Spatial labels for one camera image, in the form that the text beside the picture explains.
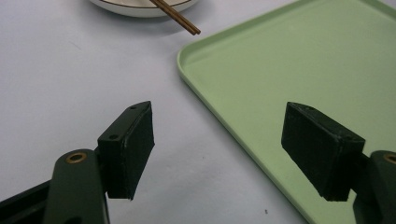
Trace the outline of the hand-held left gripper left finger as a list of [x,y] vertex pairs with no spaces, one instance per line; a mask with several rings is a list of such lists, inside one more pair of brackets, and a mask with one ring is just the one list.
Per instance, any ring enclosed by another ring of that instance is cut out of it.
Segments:
[[132,200],[153,147],[151,102],[127,107],[96,149],[76,149],[55,162],[43,224],[109,224],[106,200]]

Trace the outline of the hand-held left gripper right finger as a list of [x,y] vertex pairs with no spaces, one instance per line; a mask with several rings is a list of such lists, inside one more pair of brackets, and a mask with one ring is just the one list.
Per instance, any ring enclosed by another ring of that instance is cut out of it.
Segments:
[[328,202],[356,193],[357,224],[396,224],[396,152],[362,153],[365,140],[312,106],[288,102],[281,146]]

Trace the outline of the light green plastic tray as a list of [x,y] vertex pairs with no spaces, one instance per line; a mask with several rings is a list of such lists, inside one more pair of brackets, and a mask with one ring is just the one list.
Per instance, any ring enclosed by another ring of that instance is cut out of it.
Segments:
[[298,0],[185,46],[182,78],[309,224],[356,224],[281,146],[286,105],[309,105],[396,152],[396,6]]

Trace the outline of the white plate with brown rim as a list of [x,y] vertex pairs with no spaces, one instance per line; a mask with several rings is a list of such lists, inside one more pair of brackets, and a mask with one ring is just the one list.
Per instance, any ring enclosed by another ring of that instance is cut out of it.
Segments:
[[[135,18],[164,17],[165,13],[150,0],[89,0],[110,12]],[[199,0],[163,0],[177,12],[195,5]]]

